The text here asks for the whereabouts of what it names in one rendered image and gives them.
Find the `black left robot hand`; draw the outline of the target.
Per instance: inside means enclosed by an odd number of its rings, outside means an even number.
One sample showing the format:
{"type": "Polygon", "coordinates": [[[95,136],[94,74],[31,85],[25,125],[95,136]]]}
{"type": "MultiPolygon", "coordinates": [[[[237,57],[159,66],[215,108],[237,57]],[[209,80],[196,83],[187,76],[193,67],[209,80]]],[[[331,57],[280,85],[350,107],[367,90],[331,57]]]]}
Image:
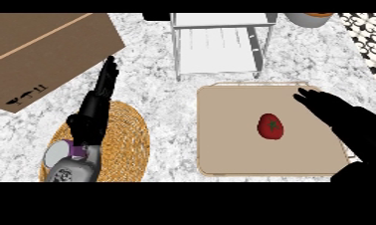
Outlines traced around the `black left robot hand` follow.
{"type": "Polygon", "coordinates": [[[119,74],[115,57],[109,56],[103,65],[95,88],[88,91],[79,111],[67,116],[73,145],[100,145],[107,128],[110,98],[119,74]]]}

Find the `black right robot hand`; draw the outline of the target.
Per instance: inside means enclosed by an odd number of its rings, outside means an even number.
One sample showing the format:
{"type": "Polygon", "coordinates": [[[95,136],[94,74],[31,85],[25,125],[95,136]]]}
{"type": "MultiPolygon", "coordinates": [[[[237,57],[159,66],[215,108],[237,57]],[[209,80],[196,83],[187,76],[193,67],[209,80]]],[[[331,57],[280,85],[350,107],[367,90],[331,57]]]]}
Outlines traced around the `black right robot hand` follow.
{"type": "Polygon", "coordinates": [[[299,88],[293,98],[327,124],[359,158],[334,173],[330,181],[376,183],[376,113],[315,90],[299,88]]]}

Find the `red tomato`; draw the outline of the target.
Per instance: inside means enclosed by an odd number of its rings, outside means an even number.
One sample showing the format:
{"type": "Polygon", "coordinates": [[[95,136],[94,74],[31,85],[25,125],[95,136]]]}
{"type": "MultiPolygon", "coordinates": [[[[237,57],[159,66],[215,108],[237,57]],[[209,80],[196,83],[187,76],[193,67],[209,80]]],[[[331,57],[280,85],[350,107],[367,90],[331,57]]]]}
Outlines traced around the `red tomato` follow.
{"type": "Polygon", "coordinates": [[[272,113],[265,113],[258,120],[256,124],[258,134],[265,139],[280,139],[283,136],[283,125],[272,113]]]}

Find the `beige tray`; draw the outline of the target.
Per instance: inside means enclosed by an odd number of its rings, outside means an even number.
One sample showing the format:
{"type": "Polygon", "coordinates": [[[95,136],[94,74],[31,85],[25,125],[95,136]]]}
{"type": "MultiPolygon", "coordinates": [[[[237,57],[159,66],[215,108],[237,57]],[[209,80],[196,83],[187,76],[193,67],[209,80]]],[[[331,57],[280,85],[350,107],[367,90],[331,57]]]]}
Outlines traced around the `beige tray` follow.
{"type": "Polygon", "coordinates": [[[196,164],[212,176],[330,176],[348,164],[345,147],[328,126],[293,99],[302,82],[212,85],[196,92],[196,164]],[[272,113],[280,139],[256,131],[272,113]]]}

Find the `white tiered basket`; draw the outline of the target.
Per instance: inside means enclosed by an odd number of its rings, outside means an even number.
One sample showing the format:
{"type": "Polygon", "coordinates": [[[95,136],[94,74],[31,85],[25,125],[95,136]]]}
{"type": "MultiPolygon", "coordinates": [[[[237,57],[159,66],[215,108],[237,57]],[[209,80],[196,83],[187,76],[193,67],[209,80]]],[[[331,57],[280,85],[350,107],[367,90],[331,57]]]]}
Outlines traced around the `white tiered basket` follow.
{"type": "Polygon", "coordinates": [[[172,13],[176,80],[185,74],[262,70],[275,13],[172,13]]]}

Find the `round woven wicker placemat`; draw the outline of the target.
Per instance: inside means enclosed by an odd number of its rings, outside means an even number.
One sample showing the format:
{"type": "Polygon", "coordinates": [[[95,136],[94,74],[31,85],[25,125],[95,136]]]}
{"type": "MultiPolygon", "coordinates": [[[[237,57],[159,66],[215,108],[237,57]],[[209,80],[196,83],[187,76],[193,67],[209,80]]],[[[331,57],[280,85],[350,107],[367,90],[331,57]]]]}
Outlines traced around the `round woven wicker placemat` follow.
{"type": "Polygon", "coordinates": [[[143,179],[150,157],[150,134],[137,110],[110,102],[109,124],[101,143],[101,182],[143,179]]]}

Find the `brown cardboard box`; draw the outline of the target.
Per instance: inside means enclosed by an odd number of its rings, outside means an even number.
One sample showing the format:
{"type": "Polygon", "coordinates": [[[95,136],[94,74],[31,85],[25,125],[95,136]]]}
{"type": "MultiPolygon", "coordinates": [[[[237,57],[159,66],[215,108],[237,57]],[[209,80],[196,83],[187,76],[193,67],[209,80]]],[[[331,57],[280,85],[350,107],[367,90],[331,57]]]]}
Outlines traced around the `brown cardboard box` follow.
{"type": "Polygon", "coordinates": [[[0,110],[16,113],[123,48],[104,13],[0,13],[0,110]]]}

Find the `black and white patterned cloth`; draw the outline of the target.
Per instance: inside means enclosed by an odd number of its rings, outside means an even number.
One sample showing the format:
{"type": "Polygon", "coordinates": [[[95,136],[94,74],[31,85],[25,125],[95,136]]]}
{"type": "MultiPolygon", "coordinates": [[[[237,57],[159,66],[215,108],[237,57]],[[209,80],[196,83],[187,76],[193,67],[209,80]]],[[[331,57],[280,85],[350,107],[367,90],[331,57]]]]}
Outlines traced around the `black and white patterned cloth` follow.
{"type": "Polygon", "coordinates": [[[376,75],[376,13],[339,13],[345,29],[376,75]]]}

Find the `black object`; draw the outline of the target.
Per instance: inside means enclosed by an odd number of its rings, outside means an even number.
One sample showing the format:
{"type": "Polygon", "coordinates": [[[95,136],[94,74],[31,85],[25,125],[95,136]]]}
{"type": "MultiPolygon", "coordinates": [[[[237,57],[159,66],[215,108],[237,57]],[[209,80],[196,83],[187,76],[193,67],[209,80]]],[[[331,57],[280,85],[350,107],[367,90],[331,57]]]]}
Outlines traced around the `black object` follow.
{"type": "Polygon", "coordinates": [[[143,17],[146,21],[169,21],[171,20],[169,13],[143,13],[143,17]]]}

